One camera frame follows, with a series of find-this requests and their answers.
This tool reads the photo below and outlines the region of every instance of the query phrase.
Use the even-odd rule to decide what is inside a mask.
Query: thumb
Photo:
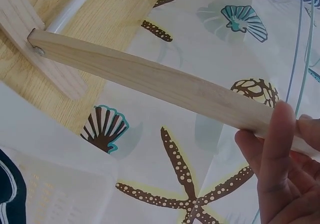
[[[320,151],[320,119],[302,114],[297,121],[297,128],[306,143]]]

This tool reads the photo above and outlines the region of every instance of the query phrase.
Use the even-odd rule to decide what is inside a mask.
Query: brown starfish
[[[159,7],[161,5],[164,5],[166,3],[170,3],[172,1],[174,1],[174,0],[158,0],[153,7],[154,8],[155,7]],[[142,24],[141,24],[141,27],[143,27],[146,30],[150,31],[151,33],[153,33],[158,38],[161,38],[163,41],[166,41],[166,42],[172,42],[173,41],[173,38],[171,37],[170,34],[168,34],[165,30],[161,29],[160,27],[158,27],[157,25],[155,25],[151,21],[144,20],[142,22]]]
[[[164,127],[161,128],[161,138],[178,181],[184,187],[184,191],[188,198],[186,200],[177,200],[155,196],[152,193],[144,192],[141,189],[136,189],[120,182],[116,184],[116,188],[130,197],[151,205],[185,210],[186,214],[182,222],[183,224],[192,224],[195,219],[202,224],[221,224],[217,219],[206,213],[203,207],[238,189],[253,176],[254,173],[252,169],[249,166],[242,168],[236,175],[229,178],[224,183],[217,185],[211,192],[202,197],[197,197],[190,170],[177,145],[171,139],[168,131]]]

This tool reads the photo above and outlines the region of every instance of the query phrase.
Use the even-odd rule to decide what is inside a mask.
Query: white container
[[[117,180],[115,159],[0,83],[0,148],[27,187],[28,224],[99,224]]]

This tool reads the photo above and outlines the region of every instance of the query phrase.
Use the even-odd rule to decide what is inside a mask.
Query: wooden surface
[[[45,57],[264,137],[273,109],[182,71],[76,38],[35,29]]]
[[[42,58],[27,41],[34,28],[45,28],[29,0],[0,0],[0,28],[25,58],[66,97],[79,99],[86,93],[87,85],[77,69]]]
[[[68,0],[30,0],[46,26]],[[124,50],[156,0],[88,0],[63,34]],[[80,72],[88,85],[83,98],[63,97],[0,31],[0,79],[34,106],[80,133],[105,80]]]

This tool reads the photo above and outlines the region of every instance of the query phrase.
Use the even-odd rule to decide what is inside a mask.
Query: metal screw
[[[40,56],[44,56],[46,53],[45,51],[42,49],[42,48],[39,48],[39,47],[34,47],[34,51],[39,54]]]

